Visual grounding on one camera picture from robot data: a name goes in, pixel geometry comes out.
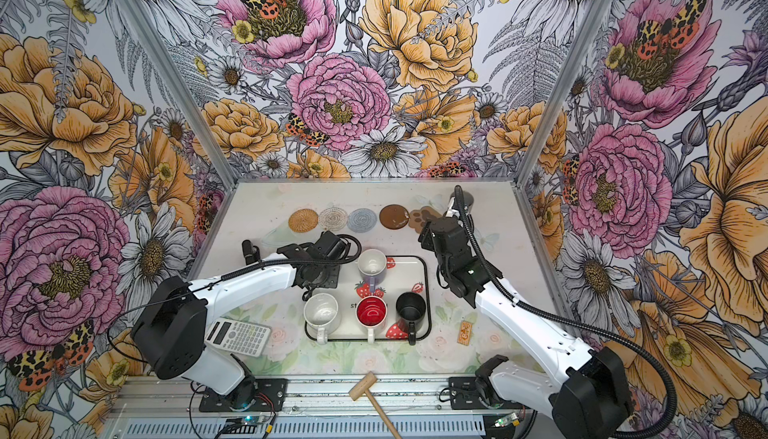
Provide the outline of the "woven straw round coaster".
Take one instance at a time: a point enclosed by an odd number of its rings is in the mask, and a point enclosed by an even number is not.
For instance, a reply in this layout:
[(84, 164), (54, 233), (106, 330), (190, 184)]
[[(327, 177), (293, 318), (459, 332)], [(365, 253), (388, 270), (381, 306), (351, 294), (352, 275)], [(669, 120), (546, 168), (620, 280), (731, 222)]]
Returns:
[(296, 210), (288, 219), (288, 226), (291, 231), (304, 234), (315, 229), (319, 224), (318, 213), (309, 208)]

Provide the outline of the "beige woven round coaster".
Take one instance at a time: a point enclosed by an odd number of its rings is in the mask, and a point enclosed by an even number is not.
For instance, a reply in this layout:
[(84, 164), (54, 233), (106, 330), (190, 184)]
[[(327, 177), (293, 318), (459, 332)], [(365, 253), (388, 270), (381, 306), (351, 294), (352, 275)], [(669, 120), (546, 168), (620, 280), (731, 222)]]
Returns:
[(318, 224), (331, 232), (337, 232), (344, 229), (347, 225), (348, 213), (340, 207), (329, 207), (324, 209), (318, 216)]

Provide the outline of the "purple white mug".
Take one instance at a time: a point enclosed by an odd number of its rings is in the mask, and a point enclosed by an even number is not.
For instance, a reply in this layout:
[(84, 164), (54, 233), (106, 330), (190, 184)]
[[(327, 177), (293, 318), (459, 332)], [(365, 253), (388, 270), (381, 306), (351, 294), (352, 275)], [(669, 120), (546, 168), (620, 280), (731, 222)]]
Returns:
[(375, 291), (387, 273), (387, 256), (378, 249), (366, 249), (357, 259), (357, 267), (363, 282)]

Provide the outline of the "blue grey woven coaster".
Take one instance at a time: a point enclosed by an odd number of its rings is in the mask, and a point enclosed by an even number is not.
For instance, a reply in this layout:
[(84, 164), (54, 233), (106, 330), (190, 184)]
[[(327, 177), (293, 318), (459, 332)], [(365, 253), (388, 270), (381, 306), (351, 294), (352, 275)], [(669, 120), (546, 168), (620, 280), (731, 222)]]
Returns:
[(347, 218), (347, 227), (355, 233), (366, 233), (372, 230), (378, 222), (378, 215), (369, 208), (353, 210)]

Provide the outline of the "brown paw shaped coaster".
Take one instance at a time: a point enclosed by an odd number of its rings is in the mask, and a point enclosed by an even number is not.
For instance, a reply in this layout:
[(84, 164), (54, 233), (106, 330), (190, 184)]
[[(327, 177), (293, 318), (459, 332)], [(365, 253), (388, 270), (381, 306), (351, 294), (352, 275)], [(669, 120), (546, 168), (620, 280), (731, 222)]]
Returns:
[(441, 212), (431, 206), (414, 209), (409, 212), (408, 226), (414, 229), (417, 234), (420, 234), (427, 223), (439, 218), (441, 215)]

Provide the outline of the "glossy brown round coaster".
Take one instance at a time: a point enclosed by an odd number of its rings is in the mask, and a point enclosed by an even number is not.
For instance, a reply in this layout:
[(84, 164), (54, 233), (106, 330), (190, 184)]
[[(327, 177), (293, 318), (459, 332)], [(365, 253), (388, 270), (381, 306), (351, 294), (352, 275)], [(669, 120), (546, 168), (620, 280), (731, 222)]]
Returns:
[(399, 230), (406, 227), (410, 221), (409, 211), (400, 204), (389, 204), (379, 212), (379, 221), (382, 226), (390, 230)]

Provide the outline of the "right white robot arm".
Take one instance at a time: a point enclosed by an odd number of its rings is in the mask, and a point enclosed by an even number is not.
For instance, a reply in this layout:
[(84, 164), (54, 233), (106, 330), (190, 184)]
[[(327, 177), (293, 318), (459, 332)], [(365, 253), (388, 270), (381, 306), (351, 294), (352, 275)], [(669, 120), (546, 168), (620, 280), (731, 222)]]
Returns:
[(446, 213), (428, 222), (423, 249), (437, 259), (448, 289), (491, 319), (543, 369), (543, 376), (521, 372), (504, 355), (495, 355), (475, 373), (481, 402), (497, 407), (519, 403), (551, 418), (566, 438), (617, 437), (633, 410), (628, 381), (612, 352), (597, 352), (555, 322), (525, 310), (518, 291), (474, 250), (466, 206), (452, 197)]

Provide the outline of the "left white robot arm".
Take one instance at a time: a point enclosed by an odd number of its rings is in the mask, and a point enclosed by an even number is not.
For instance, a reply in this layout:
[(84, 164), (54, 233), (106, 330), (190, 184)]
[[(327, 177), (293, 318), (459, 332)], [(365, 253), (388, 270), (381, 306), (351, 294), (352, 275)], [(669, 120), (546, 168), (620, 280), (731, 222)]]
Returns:
[(273, 292), (324, 287), (363, 252), (348, 234), (323, 232), (314, 242), (289, 244), (233, 272), (208, 279), (163, 280), (139, 308), (131, 338), (160, 380), (186, 379), (216, 393), (233, 411), (257, 398), (255, 378), (234, 353), (206, 344), (206, 333), (231, 310)]

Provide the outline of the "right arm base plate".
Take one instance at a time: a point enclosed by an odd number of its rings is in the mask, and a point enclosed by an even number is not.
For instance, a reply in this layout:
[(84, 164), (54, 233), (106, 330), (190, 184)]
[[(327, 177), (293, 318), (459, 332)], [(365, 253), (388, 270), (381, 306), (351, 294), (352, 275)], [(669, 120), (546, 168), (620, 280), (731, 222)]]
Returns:
[(513, 407), (513, 403), (503, 400), (487, 380), (476, 376), (449, 377), (447, 394), (453, 410), (490, 410)]

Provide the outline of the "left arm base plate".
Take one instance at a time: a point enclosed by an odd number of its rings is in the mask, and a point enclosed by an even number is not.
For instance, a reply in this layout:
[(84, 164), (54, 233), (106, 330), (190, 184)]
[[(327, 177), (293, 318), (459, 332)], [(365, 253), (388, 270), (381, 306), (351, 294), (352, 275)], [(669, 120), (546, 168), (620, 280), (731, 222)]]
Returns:
[(287, 385), (287, 379), (248, 376), (226, 395), (206, 387), (198, 410), (203, 413), (280, 412)]

